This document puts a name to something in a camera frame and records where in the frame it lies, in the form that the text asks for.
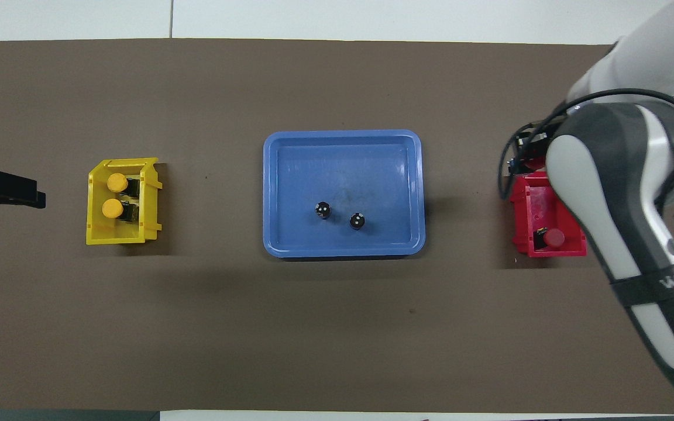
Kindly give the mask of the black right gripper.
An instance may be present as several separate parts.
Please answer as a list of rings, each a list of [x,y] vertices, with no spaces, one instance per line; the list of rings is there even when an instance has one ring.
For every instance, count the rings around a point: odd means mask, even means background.
[[[524,144],[538,123],[527,123],[514,135],[513,175],[524,175],[545,169],[546,152],[553,139],[555,128],[552,125],[546,126],[527,146]]]

